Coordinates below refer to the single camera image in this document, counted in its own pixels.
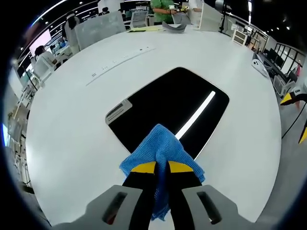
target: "floor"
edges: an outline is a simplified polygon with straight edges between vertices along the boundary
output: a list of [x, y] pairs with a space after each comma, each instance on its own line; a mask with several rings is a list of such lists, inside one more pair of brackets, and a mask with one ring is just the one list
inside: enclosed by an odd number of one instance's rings
[[[294, 104], [280, 107], [282, 134], [294, 122], [300, 110]], [[282, 140], [281, 159], [275, 185], [265, 209], [256, 222], [256, 229], [272, 229], [293, 204], [307, 178], [307, 141], [298, 145], [306, 119], [307, 109], [305, 108]]]

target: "round white table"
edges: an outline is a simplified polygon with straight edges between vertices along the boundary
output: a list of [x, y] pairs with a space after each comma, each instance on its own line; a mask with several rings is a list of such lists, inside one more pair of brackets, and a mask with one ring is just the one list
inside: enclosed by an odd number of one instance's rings
[[[155, 47], [87, 85], [94, 69], [140, 46]], [[226, 35], [195, 31], [121, 33], [102, 40], [61, 66], [35, 95], [26, 152], [36, 197], [52, 225], [82, 216], [89, 202], [125, 176], [129, 156], [105, 123], [123, 99], [176, 67], [187, 68], [222, 89], [230, 103], [196, 159], [205, 182], [255, 222], [278, 171], [281, 122], [271, 81], [251, 66], [253, 52]], [[155, 220], [149, 229], [173, 229]]]

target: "blue cloth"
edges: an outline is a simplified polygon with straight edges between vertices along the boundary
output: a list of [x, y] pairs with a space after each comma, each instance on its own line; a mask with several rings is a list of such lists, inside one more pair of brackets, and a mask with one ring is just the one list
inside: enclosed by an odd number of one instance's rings
[[155, 205], [152, 220], [156, 218], [164, 220], [169, 211], [168, 192], [165, 185], [167, 161], [176, 161], [190, 166], [200, 182], [205, 180], [204, 171], [184, 151], [182, 144], [174, 134], [162, 125], [156, 125], [138, 148], [121, 163], [119, 168], [128, 176], [134, 167], [152, 161], [156, 161], [158, 164], [158, 184], [154, 194]]

